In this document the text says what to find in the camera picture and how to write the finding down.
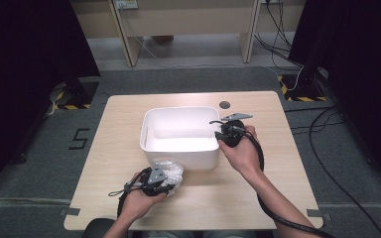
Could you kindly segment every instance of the black stand base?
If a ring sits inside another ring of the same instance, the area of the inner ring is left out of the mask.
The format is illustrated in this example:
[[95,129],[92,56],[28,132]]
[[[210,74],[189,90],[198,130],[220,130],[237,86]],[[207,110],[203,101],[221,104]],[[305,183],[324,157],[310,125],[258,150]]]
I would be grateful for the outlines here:
[[326,101],[322,90],[313,82],[309,86],[294,86],[297,82],[297,74],[282,74],[279,77],[284,97],[289,101]]
[[80,94],[72,94],[67,87],[64,88],[56,101],[58,109],[88,109],[97,90],[98,82],[84,82],[82,86],[84,91]]

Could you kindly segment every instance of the gray carpet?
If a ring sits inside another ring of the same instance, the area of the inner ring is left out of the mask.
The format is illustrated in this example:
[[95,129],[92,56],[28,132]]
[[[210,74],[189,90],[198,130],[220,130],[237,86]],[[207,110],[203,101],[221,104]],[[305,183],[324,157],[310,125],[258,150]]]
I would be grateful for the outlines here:
[[[82,79],[99,81],[89,109],[57,110],[43,121],[32,140],[26,152],[28,161],[7,166],[0,175],[0,237],[80,237],[81,232],[64,230],[61,211],[68,208],[72,199],[110,95],[249,90],[279,93],[319,208],[331,217],[323,230],[335,237],[380,237],[369,219],[323,171],[313,153],[306,132],[322,110],[291,111],[330,106],[334,102],[286,101],[276,73],[260,66],[131,69],[103,71],[101,75]],[[367,153],[347,123],[340,123],[343,115],[333,109],[317,123],[325,123],[327,116],[328,125],[313,133],[317,153],[328,171],[381,227],[381,172],[368,163]],[[79,134],[88,141],[83,150],[70,150],[69,147],[81,144],[72,140],[79,128],[89,129]]]

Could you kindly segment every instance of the person's left hand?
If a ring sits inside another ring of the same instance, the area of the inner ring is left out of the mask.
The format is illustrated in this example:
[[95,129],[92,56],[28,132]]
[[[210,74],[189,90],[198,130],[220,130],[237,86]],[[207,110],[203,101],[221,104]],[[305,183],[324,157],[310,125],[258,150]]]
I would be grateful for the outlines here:
[[147,212],[150,210],[150,208],[165,199],[167,196],[166,193],[160,193],[157,196],[148,196],[146,195],[142,190],[136,189],[132,190],[125,199],[125,203],[123,203],[122,207],[122,213],[121,215],[126,215],[130,218],[139,219],[142,218]]

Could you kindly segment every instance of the white container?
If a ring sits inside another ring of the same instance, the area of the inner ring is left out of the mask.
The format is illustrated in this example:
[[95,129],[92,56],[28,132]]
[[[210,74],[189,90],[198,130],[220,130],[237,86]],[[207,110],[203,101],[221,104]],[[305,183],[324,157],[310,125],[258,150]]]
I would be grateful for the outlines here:
[[185,170],[211,170],[218,165],[215,131],[218,111],[212,107],[168,107],[149,110],[144,117],[140,145],[153,166],[175,160]]

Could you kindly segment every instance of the desk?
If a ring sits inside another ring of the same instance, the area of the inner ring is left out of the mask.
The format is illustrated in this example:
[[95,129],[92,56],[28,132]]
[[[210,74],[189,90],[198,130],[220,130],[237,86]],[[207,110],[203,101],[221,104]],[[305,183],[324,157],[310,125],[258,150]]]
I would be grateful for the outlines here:
[[[219,103],[228,101],[229,109]],[[109,98],[82,175],[70,204],[79,215],[67,215],[64,227],[83,230],[94,218],[116,218],[117,197],[135,172],[148,167],[140,148],[145,113],[157,107],[211,106],[220,117],[235,112],[253,114],[265,156],[265,174],[304,215],[318,209],[281,102],[275,92],[217,92],[121,95]],[[315,227],[322,219],[309,217]],[[177,192],[156,204],[131,230],[275,229],[261,209],[255,191],[220,153],[218,167],[209,172],[184,172]]]
[[259,0],[140,0],[138,9],[117,10],[108,0],[125,57],[134,66],[144,36],[238,34],[244,62],[253,45]]

